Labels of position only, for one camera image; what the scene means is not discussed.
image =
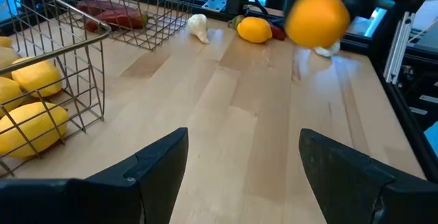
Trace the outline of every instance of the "metal wire basket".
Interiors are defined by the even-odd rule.
[[[65,0],[72,6],[108,23],[111,37],[132,45],[154,50],[185,25],[193,0]],[[92,21],[82,16],[61,21],[99,33]]]
[[[17,71],[35,66],[40,62],[50,62],[60,73],[60,78],[39,86],[33,90],[22,90],[23,94],[4,101],[0,110],[4,116],[0,120],[0,175],[14,176],[14,169],[32,158],[41,158],[44,149],[37,148],[36,144],[47,136],[57,136],[61,143],[69,137],[85,132],[86,128],[95,121],[103,120],[105,109],[105,80],[103,72],[103,45],[102,40],[110,35],[109,25],[100,22],[92,16],[77,10],[62,0],[5,0],[10,29],[2,34],[12,34],[10,38],[13,47],[21,57],[29,56],[27,60],[15,63],[0,69],[0,75],[14,76]],[[92,21],[99,25],[102,33],[92,34],[75,23],[77,18],[83,21]],[[61,86],[61,91],[46,96],[42,91],[54,84]],[[8,104],[20,100],[21,105],[38,103],[42,105],[41,112],[25,120],[16,120],[13,110]],[[54,120],[55,109],[63,108],[68,117],[57,123]],[[3,119],[8,119],[11,126],[3,126]],[[48,119],[49,124],[33,134],[25,127],[36,119]],[[15,146],[11,147],[11,137],[7,133],[21,135]],[[17,151],[30,151],[25,157],[15,156]]]

